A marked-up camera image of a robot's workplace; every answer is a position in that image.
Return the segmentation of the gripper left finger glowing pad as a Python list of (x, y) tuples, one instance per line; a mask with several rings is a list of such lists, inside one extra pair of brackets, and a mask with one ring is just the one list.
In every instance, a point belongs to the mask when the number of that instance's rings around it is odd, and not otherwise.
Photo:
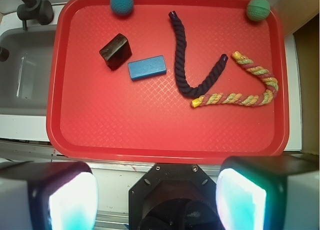
[(2, 230), (92, 230), (98, 183), (81, 161), (0, 164)]

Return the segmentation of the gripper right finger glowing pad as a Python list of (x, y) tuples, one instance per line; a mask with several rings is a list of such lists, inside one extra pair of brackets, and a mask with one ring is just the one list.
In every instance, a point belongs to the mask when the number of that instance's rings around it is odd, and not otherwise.
[(319, 157), (228, 157), (217, 177), (215, 199), (227, 230), (318, 230)]

